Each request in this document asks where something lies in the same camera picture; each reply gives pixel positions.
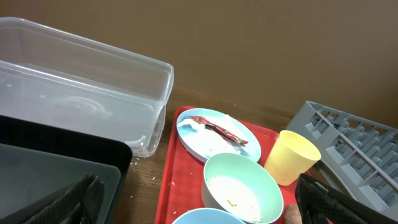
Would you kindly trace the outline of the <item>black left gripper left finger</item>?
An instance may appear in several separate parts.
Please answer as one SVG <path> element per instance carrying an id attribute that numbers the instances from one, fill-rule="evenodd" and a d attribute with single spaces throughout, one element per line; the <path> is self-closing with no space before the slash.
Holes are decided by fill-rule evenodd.
<path id="1" fill-rule="evenodd" d="M 1 218 L 1 224 L 94 224 L 104 200 L 104 183 L 83 175 L 71 184 Z"/>

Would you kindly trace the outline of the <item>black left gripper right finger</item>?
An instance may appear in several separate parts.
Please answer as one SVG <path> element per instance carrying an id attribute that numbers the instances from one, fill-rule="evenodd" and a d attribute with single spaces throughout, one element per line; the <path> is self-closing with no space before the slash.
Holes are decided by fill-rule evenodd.
<path id="1" fill-rule="evenodd" d="M 303 224 L 397 224 L 308 174 L 300 174 L 295 199 Z"/>

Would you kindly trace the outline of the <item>brown carrot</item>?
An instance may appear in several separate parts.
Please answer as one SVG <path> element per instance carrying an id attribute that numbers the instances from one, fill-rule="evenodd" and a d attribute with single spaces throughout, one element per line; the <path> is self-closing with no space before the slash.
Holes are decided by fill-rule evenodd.
<path id="1" fill-rule="evenodd" d="M 290 204 L 284 211 L 284 224 L 302 224 L 302 217 L 297 204 Z"/>

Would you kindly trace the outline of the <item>yellow plastic cup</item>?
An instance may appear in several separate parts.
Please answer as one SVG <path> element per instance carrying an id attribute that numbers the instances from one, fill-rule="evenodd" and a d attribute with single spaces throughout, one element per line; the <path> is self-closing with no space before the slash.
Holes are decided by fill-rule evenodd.
<path id="1" fill-rule="evenodd" d="M 264 168 L 283 186 L 290 185 L 321 159 L 318 148 L 305 137 L 289 130 L 279 133 Z"/>

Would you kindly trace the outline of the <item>mint green bowl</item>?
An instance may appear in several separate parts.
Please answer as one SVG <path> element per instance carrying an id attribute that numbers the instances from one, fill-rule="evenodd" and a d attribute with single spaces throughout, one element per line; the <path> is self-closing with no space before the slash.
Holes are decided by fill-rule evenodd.
<path id="1" fill-rule="evenodd" d="M 205 162 L 201 200 L 205 207 L 224 210 L 244 223 L 274 223 L 284 210 L 280 187 L 268 171 L 231 153 Z"/>

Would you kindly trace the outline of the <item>small light blue bowl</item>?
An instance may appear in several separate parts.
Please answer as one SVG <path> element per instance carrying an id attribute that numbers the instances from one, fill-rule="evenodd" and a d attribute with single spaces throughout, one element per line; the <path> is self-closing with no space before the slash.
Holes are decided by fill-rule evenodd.
<path id="1" fill-rule="evenodd" d="M 245 224 L 236 216 L 216 208 L 196 208 L 179 216 L 172 224 Z"/>

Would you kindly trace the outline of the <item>red snack wrapper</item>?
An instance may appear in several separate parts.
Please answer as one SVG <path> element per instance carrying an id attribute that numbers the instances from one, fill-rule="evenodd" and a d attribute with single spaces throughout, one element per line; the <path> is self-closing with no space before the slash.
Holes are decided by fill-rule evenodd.
<path id="1" fill-rule="evenodd" d="M 206 129 L 216 132 L 225 141 L 228 141 L 230 143 L 235 143 L 240 146 L 245 146 L 248 143 L 247 140 L 244 140 L 244 139 L 238 137 L 237 135 L 234 135 L 227 129 L 222 128 L 221 126 L 218 126 L 217 124 L 214 124 L 214 123 L 208 121 L 206 118 L 204 118 L 202 116 L 190 116 L 190 119 L 194 120 L 198 124 L 204 124 Z"/>

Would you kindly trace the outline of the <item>white napkin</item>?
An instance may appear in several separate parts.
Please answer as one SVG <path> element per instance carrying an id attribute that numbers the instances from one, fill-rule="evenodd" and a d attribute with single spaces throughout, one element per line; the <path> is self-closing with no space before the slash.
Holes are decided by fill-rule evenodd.
<path id="1" fill-rule="evenodd" d="M 212 116 L 202 117 L 248 141 L 247 137 L 233 124 L 232 118 L 229 115 L 224 115 L 219 118 Z M 185 117 L 181 122 L 177 123 L 177 127 L 181 130 L 188 131 L 188 134 L 183 137 L 183 140 L 186 141 L 193 150 L 205 158 L 210 158 L 215 154 L 224 152 L 240 154 L 243 148 L 246 147 L 246 145 L 240 146 L 225 141 L 216 132 L 206 129 L 204 124 L 198 124 L 190 119 L 190 116 Z"/>

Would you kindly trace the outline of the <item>light blue plate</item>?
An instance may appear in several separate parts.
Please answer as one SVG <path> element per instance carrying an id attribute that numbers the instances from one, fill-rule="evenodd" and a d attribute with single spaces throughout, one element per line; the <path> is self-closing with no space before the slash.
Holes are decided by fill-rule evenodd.
<path id="1" fill-rule="evenodd" d="M 204 109 L 204 108 L 194 108 L 194 109 L 189 109 L 181 113 L 176 120 L 176 125 L 177 123 L 181 122 L 182 119 L 184 119 L 187 116 L 212 116 L 212 117 L 223 117 L 224 114 L 219 111 L 215 110 L 210 110 L 210 109 Z M 249 158 L 250 160 L 257 162 L 260 157 L 261 157 L 261 147 L 259 144 L 259 141 L 256 139 L 254 134 L 245 126 L 243 125 L 242 122 L 232 118 L 233 124 L 247 137 L 248 139 L 248 144 L 246 147 L 243 148 L 241 151 L 240 155 L 245 156 Z M 183 140 L 183 137 L 185 137 L 188 134 L 188 131 L 186 130 L 181 130 L 180 128 L 177 127 L 177 132 L 178 132 L 178 137 L 180 138 L 183 146 L 185 149 L 196 159 L 198 159 L 201 162 L 206 162 L 209 158 L 203 157 L 201 154 L 197 153 L 195 150 L 193 150 L 186 141 Z"/>

